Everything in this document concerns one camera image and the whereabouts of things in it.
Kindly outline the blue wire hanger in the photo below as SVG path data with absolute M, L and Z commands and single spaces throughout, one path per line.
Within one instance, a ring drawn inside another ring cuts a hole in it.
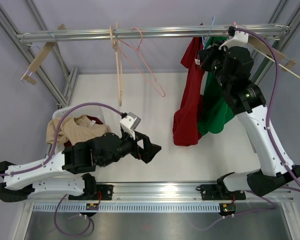
M 211 25 L 210 25 L 210 28 L 209 28 L 209 30 L 208 30 L 207 35 L 201 37 L 203 49 L 206 48 L 206 43 L 207 43 L 207 41 L 210 39 L 210 34 L 211 34 L 212 29 L 213 29 L 213 27 L 214 27 L 215 19 L 216 19 L 216 16 L 214 15 L 214 16 L 212 17 Z

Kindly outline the red t shirt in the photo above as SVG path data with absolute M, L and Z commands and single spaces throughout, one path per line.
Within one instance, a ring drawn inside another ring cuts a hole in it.
M 202 137 L 198 121 L 202 113 L 201 86 L 204 71 L 200 67 L 199 51 L 204 47 L 201 37 L 193 37 L 180 63 L 187 69 L 187 78 L 180 108 L 174 113 L 172 136 L 176 146 L 196 145 Z

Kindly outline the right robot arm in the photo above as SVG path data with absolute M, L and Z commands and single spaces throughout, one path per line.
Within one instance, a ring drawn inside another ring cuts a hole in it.
M 263 197 L 299 178 L 300 165 L 294 164 L 282 146 L 269 117 L 270 107 L 261 89 L 250 81 L 254 60 L 249 50 L 213 45 L 198 55 L 201 68 L 216 78 L 225 103 L 245 128 L 260 163 L 257 170 L 220 177 L 217 195 L 227 199 L 245 191 Z

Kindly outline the beige wooden hanger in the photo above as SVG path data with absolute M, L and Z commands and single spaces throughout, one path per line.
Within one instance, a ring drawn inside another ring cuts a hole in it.
M 123 61 L 121 52 L 121 41 L 115 36 L 115 30 L 119 27 L 119 23 L 116 22 L 115 27 L 112 25 L 109 28 L 109 35 L 112 48 L 115 52 L 115 63 L 116 63 L 116 75 L 118 84 L 118 104 L 121 107 L 123 103 L 123 89 L 122 89 L 122 74 L 123 74 Z

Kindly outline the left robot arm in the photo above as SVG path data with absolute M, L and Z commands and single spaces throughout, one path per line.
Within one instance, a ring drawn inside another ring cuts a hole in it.
M 0 163 L 0 200 L 21 202 L 30 198 L 68 195 L 71 201 L 97 200 L 102 189 L 92 172 L 105 168 L 127 155 L 148 164 L 161 151 L 145 134 L 135 137 L 108 132 L 86 142 L 78 142 L 49 158 L 15 165 Z

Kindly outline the pink wire hanger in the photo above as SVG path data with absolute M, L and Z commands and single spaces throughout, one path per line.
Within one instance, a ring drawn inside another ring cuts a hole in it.
M 141 60 L 141 62 L 143 63 L 143 65 L 147 68 L 148 70 L 148 73 L 151 75 L 152 77 L 152 80 L 150 80 L 150 78 L 145 74 L 143 73 L 139 68 L 138 66 L 136 65 L 136 63 L 131 60 L 125 53 L 124 51 L 122 50 L 121 47 L 119 47 L 119 52 L 124 56 L 124 58 L 126 60 L 129 61 L 129 63 L 137 70 L 137 72 L 142 76 L 142 78 L 162 97 L 164 98 L 166 96 L 166 92 L 164 90 L 164 88 L 162 87 L 162 85 L 158 82 L 155 74 L 153 73 L 153 71 L 151 70 L 151 68 L 149 67 L 149 65 L 147 64 L 147 62 L 145 61 L 143 55 L 141 54 L 140 52 L 140 48 L 141 48 L 141 45 L 142 45 L 142 42 L 143 42 L 143 39 L 144 39 L 144 35 L 142 33 L 142 31 L 137 28 L 137 27 L 133 27 L 131 29 L 131 31 L 134 33 L 134 32 L 137 32 L 138 35 L 139 35 L 139 43 L 137 45 L 137 47 L 133 47 L 132 45 L 126 43 L 125 41 L 123 40 L 119 40 L 119 43 L 123 43 L 125 46 L 129 47 L 130 49 L 134 50 L 139 59 Z

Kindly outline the green t shirt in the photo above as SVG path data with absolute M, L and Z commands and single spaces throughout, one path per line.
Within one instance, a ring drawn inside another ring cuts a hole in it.
M 207 133 L 219 134 L 223 131 L 225 124 L 235 117 L 224 100 L 216 77 L 211 72 L 207 73 L 201 110 L 197 129 L 202 136 Z

